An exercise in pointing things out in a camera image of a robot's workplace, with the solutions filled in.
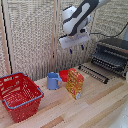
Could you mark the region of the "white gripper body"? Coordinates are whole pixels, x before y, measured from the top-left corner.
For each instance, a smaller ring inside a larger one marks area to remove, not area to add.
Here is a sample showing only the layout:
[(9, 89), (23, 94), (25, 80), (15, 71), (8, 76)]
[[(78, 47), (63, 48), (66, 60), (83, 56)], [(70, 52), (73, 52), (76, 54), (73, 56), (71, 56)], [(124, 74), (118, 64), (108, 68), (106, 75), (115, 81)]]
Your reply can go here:
[(77, 44), (86, 42), (90, 39), (89, 33), (88, 32), (83, 32), (76, 34), (73, 38), (69, 36), (61, 37), (59, 39), (59, 42), (61, 43), (61, 47), (63, 49), (69, 48), (71, 46), (75, 46)]

